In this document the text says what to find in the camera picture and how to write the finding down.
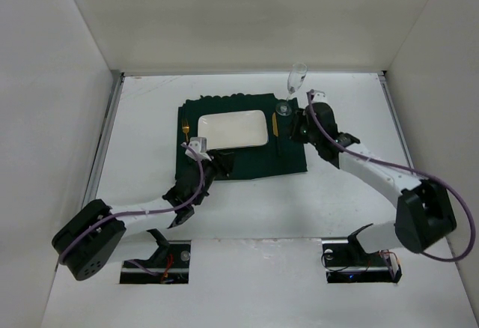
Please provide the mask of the gold knife green handle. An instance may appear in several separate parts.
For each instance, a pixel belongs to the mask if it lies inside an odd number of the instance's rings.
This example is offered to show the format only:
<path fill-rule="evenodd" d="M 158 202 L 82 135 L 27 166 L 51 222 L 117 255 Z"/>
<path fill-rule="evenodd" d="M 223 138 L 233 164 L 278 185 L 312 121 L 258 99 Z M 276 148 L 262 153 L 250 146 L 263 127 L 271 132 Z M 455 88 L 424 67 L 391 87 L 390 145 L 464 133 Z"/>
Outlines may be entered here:
<path fill-rule="evenodd" d="M 275 136 L 277 155 L 281 156 L 281 143 L 279 138 L 278 121 L 276 113 L 272 114 L 272 131 Z"/>

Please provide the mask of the white rectangular plate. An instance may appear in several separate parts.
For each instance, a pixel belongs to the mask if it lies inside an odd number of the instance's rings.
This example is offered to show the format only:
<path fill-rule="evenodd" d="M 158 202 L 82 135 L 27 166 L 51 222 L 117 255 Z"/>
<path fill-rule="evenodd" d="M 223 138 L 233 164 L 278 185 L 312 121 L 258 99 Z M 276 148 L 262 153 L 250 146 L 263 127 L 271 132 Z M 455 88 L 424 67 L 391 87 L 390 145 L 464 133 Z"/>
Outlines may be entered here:
<path fill-rule="evenodd" d="M 260 147 L 269 141 L 266 116 L 261 110 L 202 115 L 197 136 L 207 139 L 208 150 Z"/>

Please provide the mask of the dark green cloth napkin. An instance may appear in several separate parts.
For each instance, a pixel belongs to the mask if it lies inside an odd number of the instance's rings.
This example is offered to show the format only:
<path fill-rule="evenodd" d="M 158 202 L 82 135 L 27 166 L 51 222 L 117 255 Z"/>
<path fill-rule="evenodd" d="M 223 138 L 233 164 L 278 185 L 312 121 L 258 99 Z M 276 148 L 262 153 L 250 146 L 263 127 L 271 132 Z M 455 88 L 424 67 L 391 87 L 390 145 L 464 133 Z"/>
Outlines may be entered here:
<path fill-rule="evenodd" d="M 289 139 L 291 117 L 276 112 L 278 102 L 273 93 L 186 100 L 177 111 L 177 143 L 187 121 L 189 137 L 206 138 L 209 151 L 234 153 L 231 180 L 306 172 L 304 146 Z"/>

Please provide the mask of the clear champagne flute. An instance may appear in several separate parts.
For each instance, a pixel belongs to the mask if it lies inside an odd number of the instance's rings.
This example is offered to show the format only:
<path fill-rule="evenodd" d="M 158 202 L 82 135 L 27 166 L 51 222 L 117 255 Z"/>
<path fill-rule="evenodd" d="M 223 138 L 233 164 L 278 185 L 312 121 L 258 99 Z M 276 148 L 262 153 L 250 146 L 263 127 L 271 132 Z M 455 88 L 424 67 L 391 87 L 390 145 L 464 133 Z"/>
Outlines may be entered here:
<path fill-rule="evenodd" d="M 303 63 L 295 63 L 287 78 L 287 96 L 276 104 L 276 113 L 280 116 L 288 116 L 292 113 L 289 104 L 291 97 L 302 87 L 308 73 L 308 66 Z"/>

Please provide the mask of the gold fork green handle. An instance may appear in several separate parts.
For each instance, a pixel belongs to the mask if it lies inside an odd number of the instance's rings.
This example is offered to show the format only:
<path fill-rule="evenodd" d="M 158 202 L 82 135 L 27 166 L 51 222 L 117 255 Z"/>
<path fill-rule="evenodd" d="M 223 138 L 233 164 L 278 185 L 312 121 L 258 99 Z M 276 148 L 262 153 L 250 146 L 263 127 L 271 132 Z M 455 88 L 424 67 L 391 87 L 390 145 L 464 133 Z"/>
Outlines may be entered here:
<path fill-rule="evenodd" d="M 186 118 L 182 119 L 182 124 L 181 124 L 182 132 L 183 135 L 185 136 L 185 143 L 189 143 L 189 122 L 187 121 Z"/>

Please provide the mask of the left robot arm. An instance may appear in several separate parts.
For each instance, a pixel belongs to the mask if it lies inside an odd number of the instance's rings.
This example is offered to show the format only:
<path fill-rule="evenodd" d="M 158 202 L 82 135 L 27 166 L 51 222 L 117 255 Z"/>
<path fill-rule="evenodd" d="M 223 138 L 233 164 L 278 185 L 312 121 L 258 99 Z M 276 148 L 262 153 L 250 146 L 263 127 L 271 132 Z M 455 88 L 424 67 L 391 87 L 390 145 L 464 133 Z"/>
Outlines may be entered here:
<path fill-rule="evenodd" d="M 148 260 L 163 255 L 168 241 L 161 231 L 184 224 L 209 195 L 212 183 L 231 175 L 235 153 L 212 150 L 202 157 L 190 147 L 186 150 L 195 162 L 161 198 L 124 207 L 94 199 L 55 234 L 52 247 L 58 253 L 58 263 L 67 267 L 75 280 L 97 274 L 123 240 L 143 232 L 156 244 Z"/>

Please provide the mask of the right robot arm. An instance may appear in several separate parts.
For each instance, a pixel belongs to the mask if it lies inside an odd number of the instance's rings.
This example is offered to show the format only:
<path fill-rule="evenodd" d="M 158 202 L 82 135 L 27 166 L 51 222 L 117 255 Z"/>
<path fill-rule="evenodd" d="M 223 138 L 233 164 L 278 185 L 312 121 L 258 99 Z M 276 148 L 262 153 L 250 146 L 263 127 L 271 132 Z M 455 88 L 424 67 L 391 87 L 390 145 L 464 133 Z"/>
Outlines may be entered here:
<path fill-rule="evenodd" d="M 380 165 L 378 159 L 349 133 L 341 133 L 332 108 L 313 103 L 292 116 L 290 138 L 311 144 L 334 167 L 362 180 L 395 208 L 394 220 L 365 225 L 348 241 L 360 252 L 371 254 L 405 248 L 421 254 L 454 231 L 457 221 L 446 189 L 431 179 L 419 178 L 404 168 Z"/>

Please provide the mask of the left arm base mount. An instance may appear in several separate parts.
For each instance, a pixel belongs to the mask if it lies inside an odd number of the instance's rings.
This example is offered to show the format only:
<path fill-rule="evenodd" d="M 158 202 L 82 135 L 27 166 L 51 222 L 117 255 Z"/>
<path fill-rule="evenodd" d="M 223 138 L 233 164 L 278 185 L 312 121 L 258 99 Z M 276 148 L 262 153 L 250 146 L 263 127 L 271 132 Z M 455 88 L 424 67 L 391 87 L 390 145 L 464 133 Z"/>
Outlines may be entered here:
<path fill-rule="evenodd" d="M 185 285 L 189 283 L 191 240 L 167 240 L 158 230 L 148 231 L 156 250 L 146 260 L 124 261 L 121 285 Z"/>

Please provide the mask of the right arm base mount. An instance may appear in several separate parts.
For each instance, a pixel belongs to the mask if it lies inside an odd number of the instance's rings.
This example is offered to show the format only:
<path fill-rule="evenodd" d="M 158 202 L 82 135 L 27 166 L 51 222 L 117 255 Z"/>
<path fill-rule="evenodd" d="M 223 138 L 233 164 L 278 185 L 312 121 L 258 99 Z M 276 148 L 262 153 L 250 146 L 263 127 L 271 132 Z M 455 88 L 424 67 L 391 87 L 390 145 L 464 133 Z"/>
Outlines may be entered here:
<path fill-rule="evenodd" d="M 329 284 L 392 283 L 402 278 L 397 255 L 389 250 L 366 253 L 357 235 L 372 224 L 365 225 L 347 237 L 322 239 L 320 261 Z"/>

